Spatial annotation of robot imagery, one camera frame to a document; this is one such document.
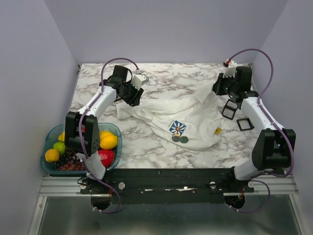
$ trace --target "yellow circle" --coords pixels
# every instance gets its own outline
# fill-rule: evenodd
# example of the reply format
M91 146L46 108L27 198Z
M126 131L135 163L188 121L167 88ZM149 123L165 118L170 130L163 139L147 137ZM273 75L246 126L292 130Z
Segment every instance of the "yellow circle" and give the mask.
M117 146L118 138L115 135L106 135L100 141L100 148L102 149L113 149Z
M100 141L105 137L105 136L108 136L108 135L114 135L112 132L110 131L100 131Z
M65 131L58 137L58 140L61 142L65 142Z
M53 148L49 149L45 153L45 160L49 163L56 162L57 160L59 160L59 158L60 158L60 154L59 154L59 151L56 149L53 149Z

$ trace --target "bunch of grapes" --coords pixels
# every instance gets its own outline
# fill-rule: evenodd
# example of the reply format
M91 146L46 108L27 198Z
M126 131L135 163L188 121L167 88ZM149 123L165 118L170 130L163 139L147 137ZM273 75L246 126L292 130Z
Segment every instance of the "bunch of grapes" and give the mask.
M65 153L60 155L59 160L54 162L54 169L62 171L85 170L76 154L67 147L65 148Z

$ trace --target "gray floor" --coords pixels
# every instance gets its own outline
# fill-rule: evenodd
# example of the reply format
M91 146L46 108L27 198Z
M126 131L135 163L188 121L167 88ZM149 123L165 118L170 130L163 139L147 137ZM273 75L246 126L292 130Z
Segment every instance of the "gray floor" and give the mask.
M250 196L245 209L266 196ZM49 198L41 235L297 235L301 234L289 196L272 196L258 213L237 213L226 205L128 205L117 214L100 214L90 198Z

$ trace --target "red apple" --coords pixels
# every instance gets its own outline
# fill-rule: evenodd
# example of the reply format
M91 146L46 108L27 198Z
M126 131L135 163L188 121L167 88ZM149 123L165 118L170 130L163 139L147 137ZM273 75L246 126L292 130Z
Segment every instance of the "red apple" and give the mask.
M98 154L100 156L101 163L105 168L108 168L110 165L112 165L115 158L115 154L112 150L101 149L98 150Z

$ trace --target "blue logo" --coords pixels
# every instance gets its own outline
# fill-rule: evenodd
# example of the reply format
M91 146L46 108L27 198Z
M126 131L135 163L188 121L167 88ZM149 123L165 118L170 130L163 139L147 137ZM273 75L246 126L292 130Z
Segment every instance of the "blue logo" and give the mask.
M179 121L174 121L170 128L170 132L172 132L174 135L178 134L181 136L184 133L185 129L186 129L185 124L180 123Z

